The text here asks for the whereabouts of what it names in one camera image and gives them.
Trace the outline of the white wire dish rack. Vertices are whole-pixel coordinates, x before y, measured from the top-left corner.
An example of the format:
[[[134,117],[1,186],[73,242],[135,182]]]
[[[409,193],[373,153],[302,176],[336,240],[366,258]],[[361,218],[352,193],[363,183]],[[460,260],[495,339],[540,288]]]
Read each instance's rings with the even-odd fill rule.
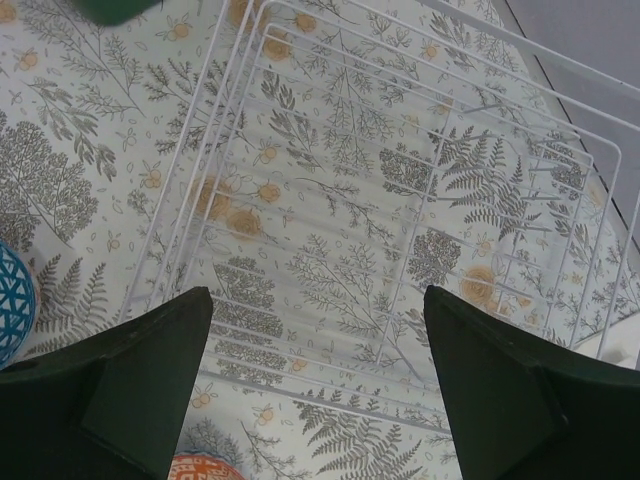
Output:
[[[319,419],[449,425],[422,317],[437,285],[568,348],[634,277],[565,99],[488,1],[222,1],[123,309],[203,286],[202,374]]]

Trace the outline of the orange patterned bowl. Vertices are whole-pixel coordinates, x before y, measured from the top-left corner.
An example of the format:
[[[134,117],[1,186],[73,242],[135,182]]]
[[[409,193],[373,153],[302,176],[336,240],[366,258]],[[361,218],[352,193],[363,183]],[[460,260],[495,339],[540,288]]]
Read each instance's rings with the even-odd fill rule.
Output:
[[[173,457],[168,480],[244,480],[224,460],[205,454],[180,453]]]

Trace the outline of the blue triangle patterned bowl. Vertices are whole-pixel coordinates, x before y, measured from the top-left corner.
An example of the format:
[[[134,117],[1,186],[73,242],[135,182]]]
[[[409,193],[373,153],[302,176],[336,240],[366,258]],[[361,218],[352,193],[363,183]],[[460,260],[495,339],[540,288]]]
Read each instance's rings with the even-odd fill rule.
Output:
[[[14,360],[29,337],[39,309],[39,291],[28,265],[1,242],[1,368]]]

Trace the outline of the green compartment organizer tray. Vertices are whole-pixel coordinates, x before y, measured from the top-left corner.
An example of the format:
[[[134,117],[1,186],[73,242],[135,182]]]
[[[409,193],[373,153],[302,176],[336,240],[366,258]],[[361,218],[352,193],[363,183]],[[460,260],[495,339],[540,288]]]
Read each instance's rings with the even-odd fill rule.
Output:
[[[118,26],[162,4],[161,0],[70,0],[73,8],[99,26]]]

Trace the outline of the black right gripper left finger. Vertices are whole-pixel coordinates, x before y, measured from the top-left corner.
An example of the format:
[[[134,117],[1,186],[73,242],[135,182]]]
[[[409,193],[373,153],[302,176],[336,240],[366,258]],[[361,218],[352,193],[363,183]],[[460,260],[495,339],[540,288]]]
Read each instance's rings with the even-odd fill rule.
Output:
[[[167,478],[211,318],[195,287],[3,369],[2,478]]]

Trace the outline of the floral patterned table mat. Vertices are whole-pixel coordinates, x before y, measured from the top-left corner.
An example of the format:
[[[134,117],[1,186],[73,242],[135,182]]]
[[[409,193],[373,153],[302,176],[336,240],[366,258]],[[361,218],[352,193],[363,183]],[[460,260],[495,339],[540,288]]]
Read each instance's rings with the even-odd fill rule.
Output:
[[[1,5],[1,246],[41,360],[203,287],[178,452],[248,479],[460,479],[436,285],[565,353],[639,310],[639,123],[503,1]]]

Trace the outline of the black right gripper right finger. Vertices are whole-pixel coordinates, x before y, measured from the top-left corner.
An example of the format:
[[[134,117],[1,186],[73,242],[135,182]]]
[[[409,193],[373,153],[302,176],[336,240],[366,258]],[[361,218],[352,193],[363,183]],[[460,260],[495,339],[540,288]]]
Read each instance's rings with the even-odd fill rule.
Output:
[[[442,287],[424,318],[465,479],[636,479],[639,374],[498,320]]]

